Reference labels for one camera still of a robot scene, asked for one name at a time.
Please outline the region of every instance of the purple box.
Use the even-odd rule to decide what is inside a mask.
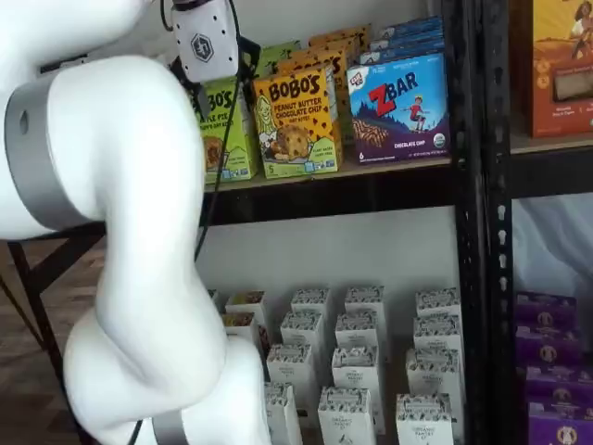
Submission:
[[[528,398],[593,404],[593,368],[529,366],[525,394]]]
[[[515,332],[517,363],[581,364],[581,334],[554,327],[519,325]]]
[[[515,319],[518,323],[576,327],[576,299],[536,292],[517,292]]]
[[[570,403],[529,403],[530,445],[593,443],[593,409]]]

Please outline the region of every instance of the blue box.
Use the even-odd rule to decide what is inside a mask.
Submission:
[[[448,154],[442,53],[353,67],[347,79],[360,163]]]

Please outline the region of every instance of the bobo's peanut butter chocolate chip box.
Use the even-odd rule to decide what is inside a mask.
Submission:
[[[343,155],[332,67],[256,79],[253,85],[266,177],[337,172]]]

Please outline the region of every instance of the bobo's logo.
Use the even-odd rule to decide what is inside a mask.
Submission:
[[[296,99],[301,93],[315,95],[321,89],[319,85],[320,78],[319,75],[309,75],[290,82],[273,83],[270,85],[270,99],[272,102],[276,102],[280,97]]]
[[[560,428],[556,438],[562,445],[575,445],[575,443],[578,441],[576,431],[574,431],[574,428],[571,428],[570,426],[563,426]]]

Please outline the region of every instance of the cookie image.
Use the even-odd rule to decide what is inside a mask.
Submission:
[[[222,139],[214,136],[204,137],[204,151],[206,154],[206,169],[216,169],[222,153]]]
[[[278,145],[288,160],[309,156],[309,138],[304,128],[295,125],[282,127],[278,130]]]

